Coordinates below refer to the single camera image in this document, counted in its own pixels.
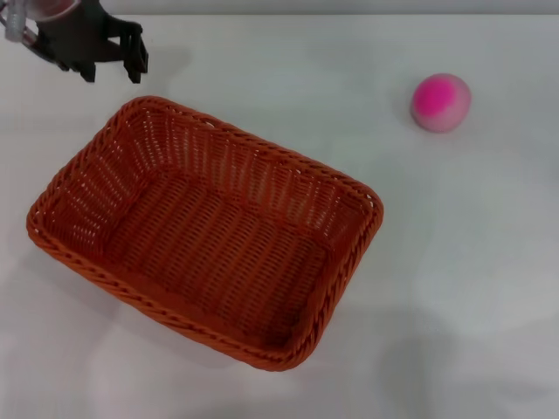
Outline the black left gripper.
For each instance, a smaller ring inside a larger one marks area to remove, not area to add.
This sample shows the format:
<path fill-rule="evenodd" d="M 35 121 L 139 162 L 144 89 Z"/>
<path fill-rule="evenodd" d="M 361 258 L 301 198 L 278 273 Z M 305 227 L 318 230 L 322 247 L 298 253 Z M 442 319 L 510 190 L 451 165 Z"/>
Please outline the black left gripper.
<path fill-rule="evenodd" d="M 148 71 L 142 27 L 107 13 L 98 1 L 74 1 L 54 17 L 37 21 L 38 32 L 65 70 L 95 81 L 98 63 L 121 62 L 134 84 Z M 119 38 L 119 43 L 112 38 Z"/>

